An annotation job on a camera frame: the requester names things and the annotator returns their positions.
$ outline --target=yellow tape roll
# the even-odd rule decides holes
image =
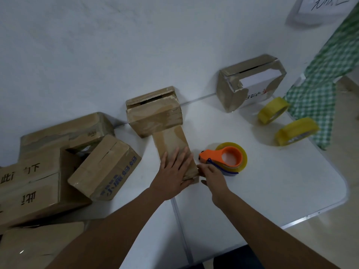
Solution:
[[[236,144],[234,142],[224,142],[224,143],[218,145],[216,150],[221,150],[227,146],[233,146],[233,147],[237,148],[242,153],[242,163],[237,168],[229,168],[228,166],[226,166],[222,163],[217,163],[217,164],[229,172],[242,171],[247,165],[247,153],[245,152],[245,150],[242,147],[240,147],[238,144]]]
[[[298,142],[319,130],[317,123],[307,117],[301,118],[281,128],[275,135],[280,146]]]
[[[263,124],[269,124],[281,116],[288,108],[289,103],[283,98],[277,97],[261,109],[258,113],[258,119]]]

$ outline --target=green gingham fabric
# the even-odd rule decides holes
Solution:
[[[336,84],[333,80],[351,72],[359,65],[359,4],[338,27],[306,68],[306,80],[292,86],[285,95],[289,113],[296,119],[311,117],[320,131],[313,140],[325,149],[330,144]]]

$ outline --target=forearm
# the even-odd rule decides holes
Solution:
[[[150,189],[85,231],[47,269],[118,269],[146,222],[163,203]]]
[[[273,224],[230,192],[218,207],[243,236],[266,269],[337,268],[331,262]]]

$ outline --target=beige floor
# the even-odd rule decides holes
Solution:
[[[347,179],[349,200],[286,231],[338,267],[359,268],[359,97],[340,81],[332,144],[325,153]],[[204,266],[213,269],[213,260]]]

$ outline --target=hand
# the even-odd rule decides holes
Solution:
[[[206,178],[206,180],[201,180],[201,182],[208,186],[212,193],[212,201],[218,207],[220,200],[231,192],[222,172],[212,164],[199,164],[197,167],[199,168],[200,175]]]
[[[193,179],[183,181],[183,176],[193,159],[193,153],[185,160],[189,148],[183,149],[183,152],[177,158],[179,151],[179,148],[175,150],[167,165],[167,152],[163,154],[159,171],[150,185],[150,189],[164,201],[175,197],[194,182]]]

